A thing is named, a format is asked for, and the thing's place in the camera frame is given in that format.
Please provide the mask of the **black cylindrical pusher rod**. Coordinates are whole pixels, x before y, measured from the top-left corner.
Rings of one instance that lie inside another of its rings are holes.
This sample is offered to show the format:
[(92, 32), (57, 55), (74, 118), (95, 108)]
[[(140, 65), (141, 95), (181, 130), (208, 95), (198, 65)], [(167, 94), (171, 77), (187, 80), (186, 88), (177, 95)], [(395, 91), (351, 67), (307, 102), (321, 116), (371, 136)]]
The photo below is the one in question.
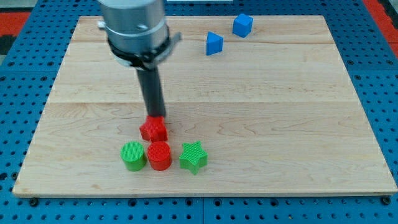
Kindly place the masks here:
[(152, 117), (165, 117), (166, 110), (158, 69), (137, 70), (137, 76), (147, 114)]

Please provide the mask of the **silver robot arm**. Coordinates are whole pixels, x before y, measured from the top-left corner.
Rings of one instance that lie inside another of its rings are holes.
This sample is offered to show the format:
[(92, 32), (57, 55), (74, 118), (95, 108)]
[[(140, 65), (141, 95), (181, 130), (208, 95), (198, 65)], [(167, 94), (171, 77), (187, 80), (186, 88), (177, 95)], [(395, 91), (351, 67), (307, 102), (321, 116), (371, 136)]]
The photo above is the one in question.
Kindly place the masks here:
[(98, 0), (111, 52), (120, 64), (136, 69), (147, 114), (166, 115), (158, 65), (181, 41), (170, 35), (161, 0)]

